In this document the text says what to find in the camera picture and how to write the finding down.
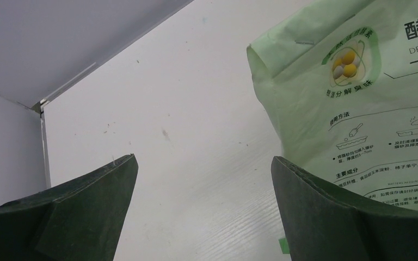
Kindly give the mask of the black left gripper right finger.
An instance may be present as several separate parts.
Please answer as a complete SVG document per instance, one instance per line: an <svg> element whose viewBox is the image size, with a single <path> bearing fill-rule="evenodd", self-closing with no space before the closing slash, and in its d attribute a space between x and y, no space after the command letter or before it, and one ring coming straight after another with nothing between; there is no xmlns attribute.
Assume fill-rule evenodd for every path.
<svg viewBox="0 0 418 261"><path fill-rule="evenodd" d="M418 211L363 197L283 157L271 174L292 260L418 260Z"/></svg>

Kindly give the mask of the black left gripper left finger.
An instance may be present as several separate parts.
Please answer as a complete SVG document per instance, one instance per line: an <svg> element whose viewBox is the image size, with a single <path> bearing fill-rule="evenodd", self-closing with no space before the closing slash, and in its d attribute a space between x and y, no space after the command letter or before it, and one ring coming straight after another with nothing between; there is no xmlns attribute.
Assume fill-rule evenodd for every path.
<svg viewBox="0 0 418 261"><path fill-rule="evenodd" d="M139 166L127 154L0 206L0 260L113 260Z"/></svg>

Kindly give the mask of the green cat litter bag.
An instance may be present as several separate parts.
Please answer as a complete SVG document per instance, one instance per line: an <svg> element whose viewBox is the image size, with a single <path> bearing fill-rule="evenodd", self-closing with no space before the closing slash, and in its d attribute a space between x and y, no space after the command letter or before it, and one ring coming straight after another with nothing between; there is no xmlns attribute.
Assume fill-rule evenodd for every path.
<svg viewBox="0 0 418 261"><path fill-rule="evenodd" d="M418 211L418 1L315 1L247 57L280 157Z"/></svg>

